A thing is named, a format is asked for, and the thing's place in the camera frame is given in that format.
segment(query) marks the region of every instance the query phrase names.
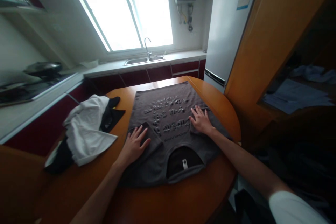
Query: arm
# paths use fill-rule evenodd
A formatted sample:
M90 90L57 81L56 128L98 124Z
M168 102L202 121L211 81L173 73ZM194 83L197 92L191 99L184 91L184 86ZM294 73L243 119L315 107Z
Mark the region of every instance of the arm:
M151 141L148 138L142 146L140 146L141 140L147 132L147 128L140 134L141 130L142 126L140 126L139 129L135 128L132 135L130 133L128 134L119 157L114 162L106 177L103 179L95 192L76 214L74 219L71 221L71 224L102 222L124 170L141 156Z
M207 111L204 114L199 106L191 111L195 119L193 117L189 117L189 119L194 127L208 135L224 152L236 170L267 200L277 191L293 193L267 166L216 130L211 125Z

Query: faucet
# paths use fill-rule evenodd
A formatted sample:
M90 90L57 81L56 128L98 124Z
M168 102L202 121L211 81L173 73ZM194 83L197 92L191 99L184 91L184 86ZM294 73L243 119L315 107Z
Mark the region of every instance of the faucet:
M145 38L145 47L146 47L147 56L149 58L149 56L152 55L152 52L148 52L147 45L146 45L146 39L148 39L150 42L152 42L152 41L149 38Z

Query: window frame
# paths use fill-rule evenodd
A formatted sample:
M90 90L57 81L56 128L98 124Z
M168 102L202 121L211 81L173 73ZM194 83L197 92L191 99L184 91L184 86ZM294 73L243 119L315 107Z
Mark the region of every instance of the window frame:
M118 51L114 51L112 50L108 40L106 39L97 19L95 18L92 9L90 8L90 5L88 4L87 0L79 0L83 9L85 10L87 17L89 18L90 22L92 23L94 29L97 32L97 35L99 36L99 40L101 41L102 45L105 48L105 53L108 55L113 55L115 57L122 57L125 55L128 56L136 56L136 55L141 55L141 54L145 54L146 55L146 47L145 47L145 43L144 41L142 41L141 39L141 34L139 31L139 25L140 25L140 21L138 20L137 16L134 15L134 12L132 10L132 8L134 8L134 11L136 12L136 7L134 5L134 0L126 0L127 5L128 5L128 9L131 13L132 16L132 20L133 20L133 24L135 26L136 32L137 32L137 36L141 45L141 48L134 48L134 49L126 49L126 50L118 50ZM170 0L168 0L168 5L169 5L169 11L171 13L171 6L170 6ZM171 45L162 45L162 46L157 46L157 47L150 47L150 44L147 45L148 48L151 49L151 52L153 53L160 53L163 54L165 51L167 50L174 50L175 49L175 45L174 45L174 36L173 36L173 22L172 22L172 16L170 15L170 24L171 24L171 28L172 28L172 37L173 37L173 44Z

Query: red cabinet door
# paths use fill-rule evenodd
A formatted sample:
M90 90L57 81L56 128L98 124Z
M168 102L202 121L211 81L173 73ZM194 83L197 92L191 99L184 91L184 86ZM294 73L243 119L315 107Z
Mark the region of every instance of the red cabinet door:
M83 102L93 94L99 95L89 80L85 79L78 87L69 93L78 102Z
M91 78L91 81L100 91L99 95L105 95L113 89L124 88L125 84L118 74Z
M176 64L171 66L171 70L173 71L173 74L196 69L198 70L198 64L199 61Z
M63 121L77 105L77 102L66 95L4 145L39 156L46 156L64 129Z
M161 66L158 68L150 68L147 69L149 78L151 79L150 81L162 81L165 79L171 79L172 76L172 70L170 66Z
M127 72L120 74L126 86L135 86L150 82L146 70Z
M173 77L176 78L176 77L181 77L181 76L191 76L191 77L195 77L195 78L198 78L198 70L197 71L194 71L194 72L189 72L189 73L182 73L182 74L179 74L179 75L174 75Z
M199 79L201 79L201 80L204 80L204 71L205 71L205 62L206 62L206 60L205 59L203 59L203 60L201 60L201 61L199 61Z

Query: hand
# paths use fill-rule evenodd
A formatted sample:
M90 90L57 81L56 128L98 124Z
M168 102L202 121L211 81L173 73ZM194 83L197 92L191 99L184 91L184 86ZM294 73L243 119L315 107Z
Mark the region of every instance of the hand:
M138 128L136 127L131 135L131 133L128 133L127 139L125 141L125 145L122 148L119 157L116 162L121 164L124 168L129 166L131 163L133 163L135 160L137 160L141 154L144 152L145 148L149 145L151 142L151 139L148 138L142 146L140 146L141 140L144 138L147 129L144 129L144 131L140 134L142 130L142 125Z
M207 110L205 110L204 114L200 106L197 105L195 106L195 110L191 108L191 112L195 116L195 119L189 116L189 120L191 121L195 129L197 129L201 133L209 135L209 133L216 128L211 125Z

